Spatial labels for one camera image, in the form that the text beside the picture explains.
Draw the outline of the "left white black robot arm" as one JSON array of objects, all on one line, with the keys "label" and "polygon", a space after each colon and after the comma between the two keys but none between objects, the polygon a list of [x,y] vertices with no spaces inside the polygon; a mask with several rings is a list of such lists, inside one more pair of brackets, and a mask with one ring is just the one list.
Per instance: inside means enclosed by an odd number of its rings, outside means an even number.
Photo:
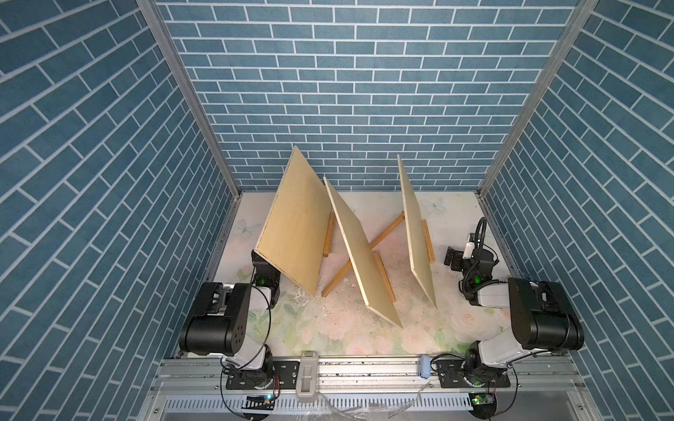
[{"label": "left white black robot arm", "polygon": [[249,282],[231,287],[205,282],[200,286],[178,343],[184,353],[221,356],[230,375],[266,383],[274,374],[272,353],[265,341],[257,342],[247,335],[247,318],[251,310],[271,315],[280,295],[281,272],[255,251],[251,258]]}]

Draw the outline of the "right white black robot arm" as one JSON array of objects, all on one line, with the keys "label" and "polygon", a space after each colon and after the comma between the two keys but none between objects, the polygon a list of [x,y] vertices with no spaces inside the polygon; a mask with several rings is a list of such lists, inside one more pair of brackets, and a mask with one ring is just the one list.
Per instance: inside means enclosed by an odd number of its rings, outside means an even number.
[{"label": "right white black robot arm", "polygon": [[476,387],[492,385],[508,366],[529,356],[579,350],[584,330],[563,287],[556,282],[493,277],[498,263],[490,249],[470,253],[450,247],[444,264],[462,274],[459,291],[468,303],[486,309],[508,310],[510,326],[489,340],[470,345],[461,368]]}]

